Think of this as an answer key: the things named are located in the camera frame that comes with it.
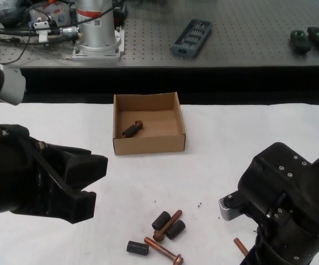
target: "white table surface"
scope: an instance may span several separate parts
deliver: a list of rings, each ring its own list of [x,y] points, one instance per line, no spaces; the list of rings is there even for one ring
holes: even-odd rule
[[[0,124],[20,124],[39,140],[109,159],[107,176],[85,189],[97,193],[93,219],[71,225],[0,214],[0,264],[170,265],[153,250],[147,257],[131,255],[126,245],[151,237],[151,224],[162,211],[182,209],[187,228],[175,240],[166,239],[164,247],[181,253],[185,265],[239,265],[243,256],[233,239],[252,246],[257,226],[245,216],[224,221],[219,199],[237,189],[253,156],[274,142],[311,162],[317,159],[319,106],[183,105],[182,112],[184,152],[115,156],[113,105],[0,104]],[[319,265],[319,254],[312,264]]]

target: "wire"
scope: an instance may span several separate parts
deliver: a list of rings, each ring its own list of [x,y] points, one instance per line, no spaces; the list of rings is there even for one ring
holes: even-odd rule
[[[68,28],[68,27],[75,27],[75,26],[78,26],[78,25],[81,25],[81,24],[84,24],[84,23],[87,23],[87,22],[90,22],[90,21],[93,21],[95,19],[98,19],[98,18],[101,18],[102,16],[108,14],[109,12],[111,12],[114,8],[116,8],[117,6],[121,5],[123,3],[124,0],[118,0],[117,4],[115,4],[114,6],[112,6],[111,8],[107,9],[106,11],[104,11],[102,14],[94,17],[94,18],[89,18],[89,19],[86,19],[84,21],[81,21],[81,22],[76,22],[76,23],[71,23],[69,25],[65,25],[65,26],[53,26],[51,28],[41,28],[41,29],[38,29],[38,30],[55,30],[55,29],[62,29],[62,28]],[[37,7],[40,7],[40,6],[45,6],[45,4],[41,4],[41,5],[35,5],[34,8],[37,8]],[[24,35],[20,35],[20,34],[8,34],[6,32],[4,32],[4,28],[0,28],[0,30],[2,32],[0,32],[0,34],[3,34],[3,35],[18,35],[18,36],[24,36]]]
[[[1,63],[1,64],[2,64],[2,65],[10,65],[10,64],[12,64],[12,63],[17,62],[18,60],[20,60],[21,57],[22,57],[22,55],[25,53],[25,50],[27,49],[28,45],[30,44],[30,43],[29,43],[30,40],[31,40],[31,35],[29,35],[28,40],[27,40],[27,43],[26,43],[25,47],[23,48],[21,54],[18,56],[17,59],[15,59],[15,60],[13,60],[13,61],[10,61],[10,62],[3,62],[3,63]]]
[[[101,18],[102,16],[108,14],[109,12],[111,12],[115,7],[117,7],[117,6],[119,6],[120,4],[122,4],[123,1],[124,1],[124,0],[118,0],[118,3],[117,3],[117,4],[115,4],[114,6],[112,6],[111,8],[107,9],[105,12],[103,12],[102,14],[100,14],[100,15],[94,17],[94,18],[86,19],[86,20],[81,21],[81,22],[71,23],[70,25],[54,26],[54,27],[50,27],[50,28],[41,28],[41,29],[38,29],[38,30],[55,30],[55,29],[62,29],[62,28],[68,28],[68,27],[75,27],[75,26],[81,25],[81,24],[83,24],[83,23],[87,23],[87,22],[96,20],[96,19]],[[28,9],[26,10],[26,12],[28,12],[28,11],[31,10],[31,9],[35,9],[35,8],[37,8],[37,7],[40,7],[40,6],[45,6],[45,4],[33,5],[32,8],[31,8],[31,7],[28,8]],[[23,21],[24,21],[25,24],[28,26],[28,24],[27,24],[27,22],[26,22],[25,19],[26,19],[26,17],[24,16]],[[23,56],[23,53],[25,52],[25,50],[27,49],[27,47],[28,47],[29,45],[31,45],[31,43],[30,43],[31,37],[32,37],[32,32],[31,32],[31,31],[32,31],[32,28],[29,27],[29,32],[28,32],[28,36],[29,36],[29,37],[28,37],[28,40],[27,40],[27,42],[26,42],[26,45],[25,45],[24,49],[22,50],[21,54],[19,55],[19,57],[18,57],[17,59],[15,59],[15,60],[11,61],[11,62],[1,63],[2,65],[9,65],[9,64],[14,63],[14,62],[17,62],[18,60],[21,59],[21,57]],[[59,43],[59,42],[64,42],[64,41],[67,41],[67,40],[65,39],[65,40],[58,40],[58,41],[53,41],[53,42],[48,41],[47,43],[38,43],[38,44],[36,44],[36,45],[45,45],[45,44]]]
[[[43,10],[36,9],[37,7],[35,7],[35,6],[33,5],[33,3],[31,2],[31,0],[27,0],[27,2],[30,3],[31,7],[33,7],[33,8],[30,9],[30,10],[34,10],[34,11],[36,11],[36,12],[42,13],[43,15],[45,15],[45,16],[47,17],[48,22],[51,21],[49,15],[48,15],[47,13],[45,13]]]

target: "copper screw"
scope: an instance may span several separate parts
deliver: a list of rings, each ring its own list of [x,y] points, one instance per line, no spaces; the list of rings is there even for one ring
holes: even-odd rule
[[[167,258],[171,259],[173,261],[173,265],[181,265],[184,262],[184,259],[182,255],[174,255],[171,251],[166,250],[164,247],[161,245],[157,244],[154,242],[154,240],[145,237],[145,243],[148,244],[149,246],[153,247],[155,250],[157,250],[159,253],[162,255],[165,255]]]
[[[182,210],[178,210],[173,217],[166,223],[166,225],[159,231],[155,231],[153,233],[153,239],[157,242],[161,242],[164,239],[164,235],[167,232],[167,230],[179,219],[179,217],[182,215]]]
[[[249,253],[248,249],[243,245],[242,241],[239,240],[239,238],[235,238],[233,242],[237,245],[239,250],[243,253],[243,255],[246,257]]]
[[[137,121],[135,121],[135,126],[137,127],[138,130],[140,130],[143,127],[143,122],[140,120],[137,120]]]

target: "open cardboard box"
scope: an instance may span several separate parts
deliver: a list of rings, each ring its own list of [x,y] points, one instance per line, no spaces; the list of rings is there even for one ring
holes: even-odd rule
[[[177,93],[114,95],[113,145],[116,155],[180,152],[185,128]],[[143,129],[132,138],[122,132],[142,120]]]

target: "white label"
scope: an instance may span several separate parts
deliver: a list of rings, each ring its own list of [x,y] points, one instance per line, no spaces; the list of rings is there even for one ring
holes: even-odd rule
[[[90,17],[85,17],[84,15],[81,15],[81,14],[77,13],[77,21],[83,22],[83,21],[85,21],[87,19],[91,19],[91,18]],[[87,24],[87,25],[95,26],[95,27],[102,27],[102,19],[101,18],[97,18],[95,20],[88,21],[88,22],[85,22],[83,24]]]

